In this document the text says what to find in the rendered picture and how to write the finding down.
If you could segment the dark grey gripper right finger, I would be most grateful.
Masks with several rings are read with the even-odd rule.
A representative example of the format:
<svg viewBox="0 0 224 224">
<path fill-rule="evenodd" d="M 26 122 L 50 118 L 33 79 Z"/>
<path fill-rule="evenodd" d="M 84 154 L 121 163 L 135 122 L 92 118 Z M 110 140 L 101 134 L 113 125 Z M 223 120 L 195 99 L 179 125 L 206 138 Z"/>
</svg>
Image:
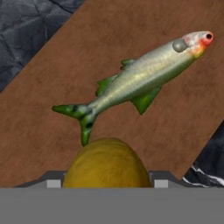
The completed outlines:
<svg viewBox="0 0 224 224">
<path fill-rule="evenodd" d="M 176 179 L 169 171 L 148 171 L 148 174 L 154 188 L 193 187 L 183 180 Z"/>
</svg>

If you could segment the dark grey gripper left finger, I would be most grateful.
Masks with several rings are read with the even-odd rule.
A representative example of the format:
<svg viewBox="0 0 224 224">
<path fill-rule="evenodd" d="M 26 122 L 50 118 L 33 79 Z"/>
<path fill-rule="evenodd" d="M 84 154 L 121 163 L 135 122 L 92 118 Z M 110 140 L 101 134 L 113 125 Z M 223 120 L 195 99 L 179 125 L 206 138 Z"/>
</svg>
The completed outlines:
<svg viewBox="0 0 224 224">
<path fill-rule="evenodd" d="M 39 178 L 23 183 L 19 187 L 61 188 L 65 174 L 65 171 L 46 171 Z"/>
</svg>

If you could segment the yellow lemon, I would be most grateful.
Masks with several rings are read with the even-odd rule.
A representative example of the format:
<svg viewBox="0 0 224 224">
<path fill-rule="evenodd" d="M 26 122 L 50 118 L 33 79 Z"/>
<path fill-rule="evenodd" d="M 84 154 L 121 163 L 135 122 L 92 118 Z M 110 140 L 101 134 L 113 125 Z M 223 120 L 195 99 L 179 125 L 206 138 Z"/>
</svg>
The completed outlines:
<svg viewBox="0 0 224 224">
<path fill-rule="evenodd" d="M 104 138 L 80 150 L 62 186 L 151 187 L 151 182 L 142 160 L 125 142 Z"/>
</svg>

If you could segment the silver fish with green fins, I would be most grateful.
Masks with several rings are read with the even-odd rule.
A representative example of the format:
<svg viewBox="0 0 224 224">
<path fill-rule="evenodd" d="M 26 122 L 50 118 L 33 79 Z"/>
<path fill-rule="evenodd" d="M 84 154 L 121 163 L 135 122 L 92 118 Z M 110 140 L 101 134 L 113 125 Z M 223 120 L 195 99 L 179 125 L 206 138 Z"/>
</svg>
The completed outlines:
<svg viewBox="0 0 224 224">
<path fill-rule="evenodd" d="M 97 82 L 96 98 L 89 103 L 55 105 L 52 110 L 80 122 L 81 144 L 87 145 L 97 116 L 106 109 L 132 102 L 143 114 L 161 87 L 185 71 L 211 45 L 211 31 L 195 31 L 147 52 L 121 61 L 120 72 Z"/>
</svg>

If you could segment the brown wooden cutting board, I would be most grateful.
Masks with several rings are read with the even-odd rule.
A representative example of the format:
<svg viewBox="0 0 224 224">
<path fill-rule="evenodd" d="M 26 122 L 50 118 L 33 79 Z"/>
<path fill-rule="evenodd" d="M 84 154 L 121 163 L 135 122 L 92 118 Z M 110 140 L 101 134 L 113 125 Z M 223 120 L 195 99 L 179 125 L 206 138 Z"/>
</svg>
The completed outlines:
<svg viewBox="0 0 224 224">
<path fill-rule="evenodd" d="M 181 178 L 224 121 L 224 0 L 85 0 L 0 93 L 0 187 L 71 164 L 80 125 L 53 105 L 92 100 L 122 60 L 194 31 L 213 33 L 205 53 L 143 115 L 129 102 L 115 106 L 91 134 L 119 138 L 148 169 Z"/>
</svg>

